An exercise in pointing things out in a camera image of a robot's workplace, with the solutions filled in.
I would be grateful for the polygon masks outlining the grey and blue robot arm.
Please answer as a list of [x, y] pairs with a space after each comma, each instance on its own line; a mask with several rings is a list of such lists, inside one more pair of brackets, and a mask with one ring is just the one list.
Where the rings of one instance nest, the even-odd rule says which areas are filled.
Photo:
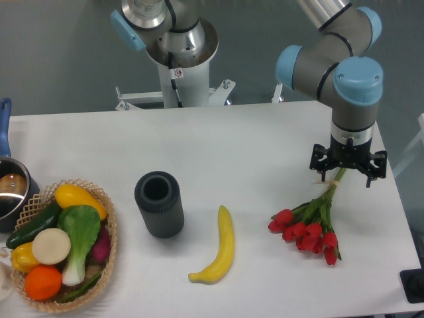
[[[275, 74], [279, 84], [332, 110], [330, 145], [313, 147], [309, 167], [321, 175], [340, 167], [358, 170], [368, 181], [384, 178], [387, 154], [370, 150], [384, 74], [364, 55], [381, 33], [381, 20], [350, 1], [300, 1], [299, 6], [321, 39], [311, 48], [288, 46]], [[123, 1], [110, 20], [127, 46], [147, 51], [156, 63], [165, 107], [225, 102], [223, 89], [209, 87], [217, 33], [199, 16], [195, 1]]]

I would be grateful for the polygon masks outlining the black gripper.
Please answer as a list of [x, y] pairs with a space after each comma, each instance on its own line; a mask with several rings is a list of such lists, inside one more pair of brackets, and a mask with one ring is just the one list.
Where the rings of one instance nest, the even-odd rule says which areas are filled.
[[366, 187], [370, 187], [372, 181], [384, 179], [387, 170], [387, 151], [371, 153], [371, 142], [370, 139], [359, 145], [351, 141], [343, 144], [331, 137], [329, 148], [314, 144], [309, 169], [319, 174], [338, 167], [357, 169], [366, 176]]

